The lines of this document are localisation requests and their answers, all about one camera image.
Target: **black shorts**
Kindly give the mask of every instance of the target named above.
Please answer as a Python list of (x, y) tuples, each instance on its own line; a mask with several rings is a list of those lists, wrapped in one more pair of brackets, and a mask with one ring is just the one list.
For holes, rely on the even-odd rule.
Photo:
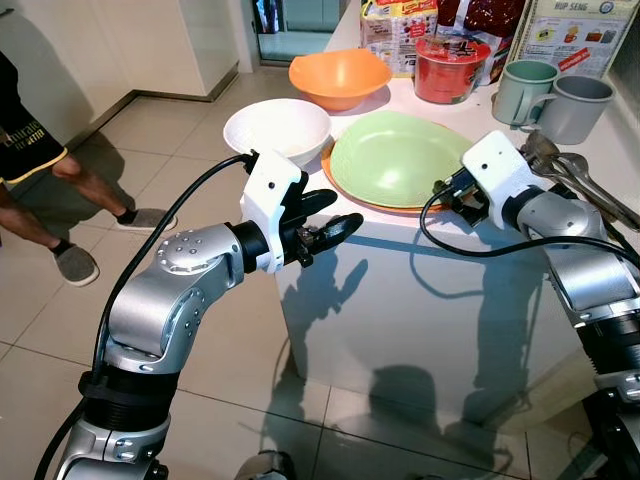
[(18, 72), (0, 52), (0, 183), (18, 183), (67, 155), (18, 95)]

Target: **white bowl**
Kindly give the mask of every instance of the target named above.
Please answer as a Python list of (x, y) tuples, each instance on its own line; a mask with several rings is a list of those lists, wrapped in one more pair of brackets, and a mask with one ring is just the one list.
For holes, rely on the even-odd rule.
[(317, 105), (292, 98), (254, 103), (233, 114), (224, 140), (238, 153), (275, 150), (299, 167), (320, 153), (331, 134), (331, 119)]

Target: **white table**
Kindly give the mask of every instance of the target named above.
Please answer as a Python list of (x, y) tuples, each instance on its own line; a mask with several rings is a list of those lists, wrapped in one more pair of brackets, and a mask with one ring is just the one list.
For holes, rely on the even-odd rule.
[[(358, 4), (352, 1), (328, 49), (358, 46)], [(480, 87), (461, 104), (441, 106), (418, 99), (411, 80), (393, 79), (360, 107), (333, 114), (332, 134), (338, 139), (361, 116), (393, 110), (440, 123), (472, 141), (498, 129), (520, 146), (526, 133), (491, 116), (496, 88)], [(640, 140), (624, 112), (621, 103), (612, 105), (587, 141), (570, 151), (585, 155), (594, 178), (640, 209)], [(308, 190), (333, 188), (319, 161), (307, 170)], [(373, 389), (447, 417), (486, 421), (581, 348), (544, 280), (539, 254), (486, 261), (454, 257), (418, 233), (416, 216), (382, 213), (340, 194), (314, 220), (324, 224), (349, 212), (365, 218), (353, 237), (318, 256), (311, 268), (290, 265), (276, 276), (302, 376), (361, 393)], [(487, 222), (471, 231), (452, 214), (438, 219), (434, 234), (463, 247), (521, 240)], [(640, 245), (637, 234), (621, 230)], [(395, 380), (381, 382), (388, 373)], [(429, 377), (432, 384), (424, 381)]]

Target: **white wall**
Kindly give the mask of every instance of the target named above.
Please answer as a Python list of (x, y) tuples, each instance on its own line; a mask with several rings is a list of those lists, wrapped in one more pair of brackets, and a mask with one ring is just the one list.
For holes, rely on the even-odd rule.
[(260, 65), (258, 39), (253, 31), (252, 0), (227, 0), (238, 52), (238, 71), (251, 73)]
[(5, 0), (0, 49), (27, 108), (66, 143), (130, 91), (91, 2)]
[(180, 0), (180, 7), (206, 95), (238, 61), (227, 0)]
[(96, 1), (132, 88), (206, 95), (177, 0)]

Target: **black cable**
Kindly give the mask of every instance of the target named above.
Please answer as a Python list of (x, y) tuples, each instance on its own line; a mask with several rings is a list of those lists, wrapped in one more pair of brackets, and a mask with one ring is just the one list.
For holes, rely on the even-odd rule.
[[(96, 344), (93, 352), (93, 365), (91, 368), (91, 377), (94, 383), (97, 382), (100, 378), (100, 372), (102, 369), (104, 358), (104, 349), (106, 347), (107, 338), (109, 337), (109, 317), (111, 315), (113, 304), (115, 303), (115, 300), (122, 288), (125, 286), (127, 281), (129, 281), (131, 275), (133, 275), (135, 269), (138, 268), (140, 262), (142, 262), (147, 253), (149, 253), (149, 250), (151, 250), (151, 247), (153, 247), (158, 238), (160, 238), (160, 235), (162, 235), (166, 226), (173, 219), (180, 207), (182, 207), (182, 205), (189, 199), (189, 197), (193, 195), (193, 193), (213, 175), (236, 163), (244, 162), (245, 164), (247, 164), (250, 162), (255, 162), (256, 159), (256, 155), (236, 155), (234, 157), (223, 160), (222, 162), (218, 163), (217, 165), (213, 166), (205, 173), (200, 175), (200, 177), (198, 177), (191, 185), (189, 185), (189, 187), (187, 187), (187, 189), (182, 193), (182, 195), (180, 195), (180, 197), (178, 197), (173, 205), (171, 205), (171, 207), (167, 210), (167, 213), (165, 213), (164, 217), (162, 217), (162, 219), (156, 226), (155, 230), (151, 233), (149, 238), (147, 238), (146, 242), (144, 242), (142, 247), (140, 247), (140, 250), (138, 250), (138, 253), (135, 254), (129, 264), (120, 274), (120, 277), (116, 281), (113, 289), (111, 290), (111, 293), (109, 294), (109, 298), (107, 299), (107, 303), (105, 304), (104, 310), (102, 312), (102, 317), (100, 318), (100, 327), (98, 329), (98, 335), (96, 337)], [(84, 405), (85, 399), (83, 398), (55, 433), (55, 435), (49, 442), (47, 449), (42, 455), (42, 458), (40, 459), (40, 463), (38, 464), (38, 469), (36, 470), (34, 480), (45, 480), (47, 470), (49, 469), (49, 465), (51, 464), (51, 460), (53, 459), (56, 450), (60, 446), (60, 443), (64, 439), (65, 435), (69, 432), (71, 427), (73, 427), (75, 422), (82, 416)]]
[(82, 416), (82, 412), (84, 410), (84, 405), (86, 403), (86, 399), (83, 398), (78, 402), (73, 411), (69, 414), (69, 416), (65, 419), (65, 421), (60, 425), (58, 431), (55, 433), (49, 445), (47, 445), (47, 449), (42, 454), (42, 458), (40, 459), (40, 463), (38, 463), (38, 469), (36, 470), (36, 474), (34, 476), (34, 480), (45, 480), (47, 476), (47, 470), (49, 470), (49, 465), (51, 465), (51, 460), (53, 456), (56, 454), (56, 450), (58, 450), (58, 446), (62, 443), (65, 435), (71, 427), (80, 419)]
[(635, 253), (635, 250), (633, 249), (631, 244), (616, 227), (611, 225), (611, 223), (605, 218), (602, 219), (602, 223), (604, 223), (605, 230), (609, 233), (610, 236), (613, 237), (616, 242), (618, 242), (622, 246), (622, 248), (624, 248), (628, 252)]
[(572, 236), (557, 236), (557, 237), (546, 237), (540, 238), (536, 240), (528, 240), (522, 243), (516, 243), (514, 245), (509, 245), (508, 247), (498, 248), (496, 250), (487, 250), (487, 251), (474, 251), (474, 250), (464, 250), (462, 248), (454, 247), (453, 245), (449, 245), (448, 243), (443, 242), (442, 240), (438, 240), (435, 238), (431, 232), (429, 232), (426, 226), (426, 218), (427, 213), (431, 206), (439, 200), (444, 195), (453, 191), (453, 187), (445, 188), (440, 192), (436, 193), (432, 196), (429, 201), (425, 204), (420, 213), (420, 230), (424, 233), (425, 237), (427, 237), (431, 242), (435, 243), (439, 247), (455, 253), (457, 255), (464, 255), (466, 257), (476, 257), (476, 258), (489, 258), (489, 257), (499, 257), (502, 255), (507, 255), (509, 253), (515, 253), (521, 250), (527, 250), (529, 248), (543, 247), (545, 245), (555, 245), (555, 244), (580, 244), (580, 245), (589, 245), (591, 247), (601, 248), (603, 250), (607, 250), (611, 253), (614, 253), (636, 268), (640, 269), (640, 256), (634, 251), (628, 252), (627, 250), (618, 247), (612, 243), (606, 242), (604, 240), (600, 240), (597, 238), (591, 237), (572, 237)]
[(135, 269), (138, 268), (138, 265), (140, 264), (140, 262), (144, 259), (147, 253), (149, 253), (149, 250), (151, 250), (151, 247), (153, 247), (154, 243), (156, 243), (158, 238), (160, 238), (160, 235), (162, 235), (162, 232), (164, 232), (164, 229), (169, 224), (169, 222), (173, 219), (174, 215), (178, 212), (180, 207), (182, 207), (182, 205), (189, 199), (189, 197), (193, 195), (193, 193), (198, 188), (200, 188), (200, 186), (204, 182), (206, 182), (209, 178), (211, 178), (213, 175), (215, 175), (219, 171), (225, 169), (226, 167), (234, 165), (238, 162), (246, 162), (252, 159), (253, 157), (251, 155), (236, 155), (234, 157), (223, 160), (222, 162), (218, 163), (217, 165), (215, 165), (214, 167), (210, 168), (205, 173), (200, 175), (200, 177), (198, 177), (196, 181), (194, 181), (191, 185), (189, 185), (189, 187), (187, 187), (187, 189), (182, 193), (182, 195), (180, 195), (180, 197), (178, 197), (178, 199), (173, 203), (173, 205), (171, 205), (169, 210), (167, 210), (167, 213), (165, 213), (164, 217), (162, 217), (162, 220), (160, 220), (160, 223), (158, 223), (158, 226), (156, 227), (156, 229), (149, 236), (149, 238), (147, 238), (147, 241), (144, 243), (144, 245), (142, 245), (142, 247), (140, 247), (140, 250), (138, 250), (138, 253), (135, 254), (135, 256), (131, 259), (131, 261), (126, 266), (124, 271), (120, 274), (120, 277), (116, 281), (116, 284), (114, 285), (113, 289), (111, 290), (111, 293), (109, 294), (107, 303), (105, 304), (104, 310), (102, 311), (102, 317), (100, 318), (100, 327), (98, 329), (96, 344), (93, 350), (93, 364), (91, 367), (92, 382), (94, 383), (97, 382), (100, 377), (100, 371), (102, 369), (102, 363), (103, 363), (104, 349), (107, 344), (107, 338), (109, 336), (108, 325), (109, 325), (109, 317), (111, 316), (111, 309), (113, 308), (113, 304), (115, 303), (116, 297), (118, 296), (120, 291), (124, 288), (125, 284), (129, 281), (129, 278), (131, 277), (131, 275), (133, 275), (133, 272), (135, 271)]

